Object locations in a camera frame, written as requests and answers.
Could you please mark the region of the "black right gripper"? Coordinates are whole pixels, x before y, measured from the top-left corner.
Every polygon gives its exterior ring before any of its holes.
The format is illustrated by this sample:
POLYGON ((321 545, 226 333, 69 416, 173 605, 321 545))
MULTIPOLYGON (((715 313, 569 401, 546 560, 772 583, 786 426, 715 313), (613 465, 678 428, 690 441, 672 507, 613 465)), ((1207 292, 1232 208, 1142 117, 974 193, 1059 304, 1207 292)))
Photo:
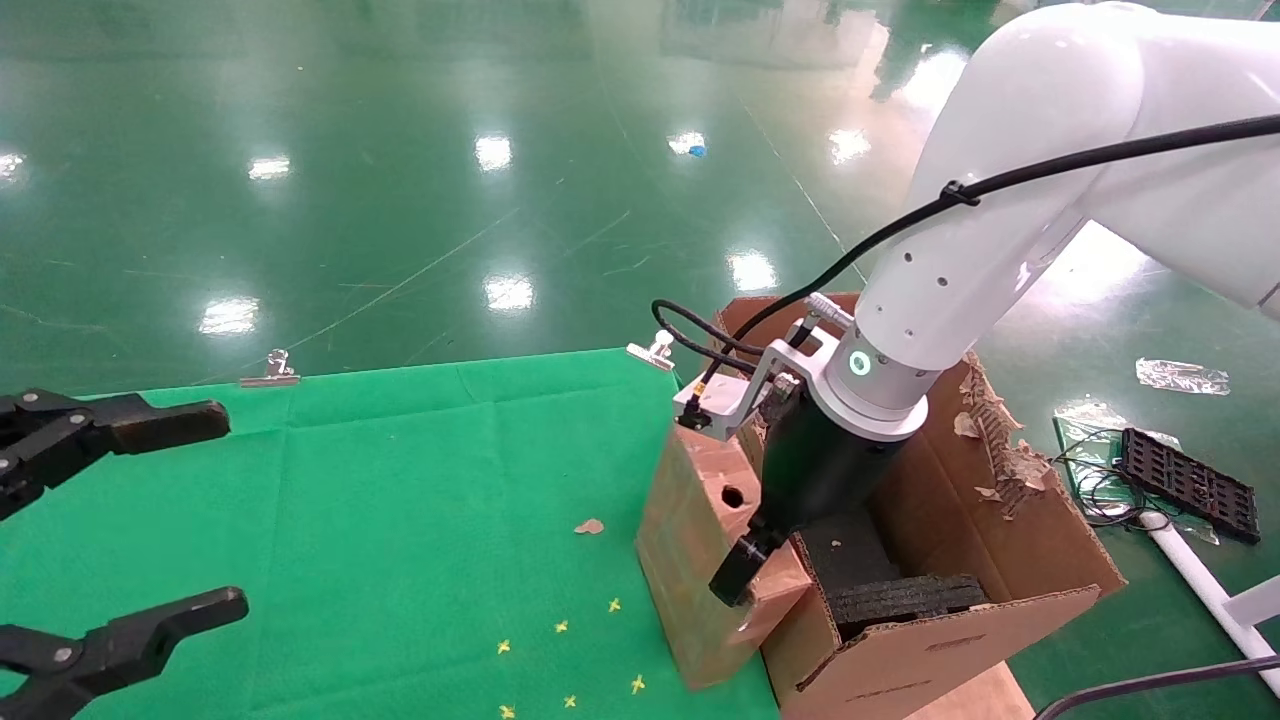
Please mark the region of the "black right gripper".
POLYGON ((791 397, 768 425, 762 498, 710 578, 714 597, 728 607, 745 603, 788 537, 869 498, 902 446, 844 429, 809 395, 791 397))

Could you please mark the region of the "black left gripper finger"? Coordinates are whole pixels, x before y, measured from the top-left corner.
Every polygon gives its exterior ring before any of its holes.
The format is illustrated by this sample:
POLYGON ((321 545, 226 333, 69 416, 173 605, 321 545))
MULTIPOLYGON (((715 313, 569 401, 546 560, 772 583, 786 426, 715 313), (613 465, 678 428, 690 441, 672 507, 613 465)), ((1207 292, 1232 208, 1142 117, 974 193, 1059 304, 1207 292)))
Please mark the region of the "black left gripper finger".
POLYGON ((73 719, 102 696, 159 676, 182 641, 248 612, 244 592, 223 587, 115 618, 78 639, 6 624, 3 670, 24 680, 3 697, 1 715, 73 719))
POLYGON ((1 398, 1 518, 8 519, 109 454, 140 455, 219 439, 211 400, 155 407, 141 395, 73 398, 31 388, 1 398))

